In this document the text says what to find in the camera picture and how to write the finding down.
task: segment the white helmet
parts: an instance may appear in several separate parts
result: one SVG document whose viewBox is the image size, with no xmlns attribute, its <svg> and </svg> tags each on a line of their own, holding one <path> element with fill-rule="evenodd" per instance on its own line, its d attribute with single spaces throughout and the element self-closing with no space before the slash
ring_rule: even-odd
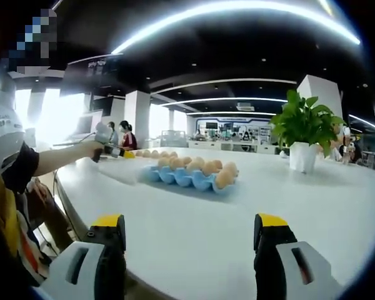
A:
<svg viewBox="0 0 375 300">
<path fill-rule="evenodd" d="M 24 129 L 14 110 L 16 85 L 0 65 L 0 175 L 17 158 L 24 141 Z"/>
</svg>

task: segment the white pillar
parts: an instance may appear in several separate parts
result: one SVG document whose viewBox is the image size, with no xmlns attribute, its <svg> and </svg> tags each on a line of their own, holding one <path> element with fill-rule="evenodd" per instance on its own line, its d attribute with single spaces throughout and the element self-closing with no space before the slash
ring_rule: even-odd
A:
<svg viewBox="0 0 375 300">
<path fill-rule="evenodd" d="M 170 109 L 169 110 L 169 130 L 174 130 L 174 115 L 175 115 L 175 110 Z"/>
<path fill-rule="evenodd" d="M 338 85 L 335 82 L 307 75 L 297 88 L 297 91 L 304 98 L 318 96 L 318 101 L 315 105 L 326 105 L 336 116 L 343 117 L 342 101 Z"/>
<path fill-rule="evenodd" d="M 45 92 L 32 92 L 29 98 L 27 121 L 34 128 L 38 125 L 40 115 L 42 114 L 44 94 Z"/>
<path fill-rule="evenodd" d="M 150 95 L 141 91 L 126 94 L 124 119 L 132 125 L 137 146 L 146 148 L 149 138 Z"/>
<path fill-rule="evenodd" d="M 187 136 L 196 134 L 196 118 L 187 116 Z"/>
</svg>

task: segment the hand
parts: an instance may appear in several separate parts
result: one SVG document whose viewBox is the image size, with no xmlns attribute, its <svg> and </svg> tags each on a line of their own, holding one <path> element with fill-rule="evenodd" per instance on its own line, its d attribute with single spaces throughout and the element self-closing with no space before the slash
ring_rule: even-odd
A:
<svg viewBox="0 0 375 300">
<path fill-rule="evenodd" d="M 32 185 L 32 189 L 37 194 L 39 199 L 43 202 L 43 204 L 46 205 L 46 199 L 49 194 L 47 187 L 41 184 L 40 180 L 36 178 L 34 184 Z"/>
<path fill-rule="evenodd" d="M 86 157 L 92 158 L 94 156 L 94 151 L 97 149 L 104 149 L 104 145 L 96 141 L 83 142 L 82 146 L 86 152 Z"/>
</svg>

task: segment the black shirt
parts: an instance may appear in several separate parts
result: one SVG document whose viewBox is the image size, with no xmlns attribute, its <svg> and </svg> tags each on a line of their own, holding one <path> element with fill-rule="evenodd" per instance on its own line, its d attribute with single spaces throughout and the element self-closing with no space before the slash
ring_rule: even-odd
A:
<svg viewBox="0 0 375 300">
<path fill-rule="evenodd" d="M 39 153 L 35 152 L 24 142 L 19 150 L 17 159 L 2 174 L 6 187 L 15 193 L 22 194 L 38 168 L 38 164 Z"/>
</svg>

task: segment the potted plant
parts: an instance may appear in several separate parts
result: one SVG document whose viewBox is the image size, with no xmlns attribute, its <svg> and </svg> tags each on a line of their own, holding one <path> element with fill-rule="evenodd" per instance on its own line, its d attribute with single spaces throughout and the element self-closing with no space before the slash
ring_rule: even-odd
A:
<svg viewBox="0 0 375 300">
<path fill-rule="evenodd" d="M 344 124 L 327 106 L 314 106 L 317 100 L 318 97 L 301 98 L 297 91 L 290 90 L 282 113 L 270 121 L 275 125 L 272 133 L 278 136 L 279 147 L 283 143 L 290 147 L 290 168 L 303 173 L 314 170 L 319 146 L 325 157 L 329 155 L 331 141 L 338 139 L 333 127 Z"/>
</svg>

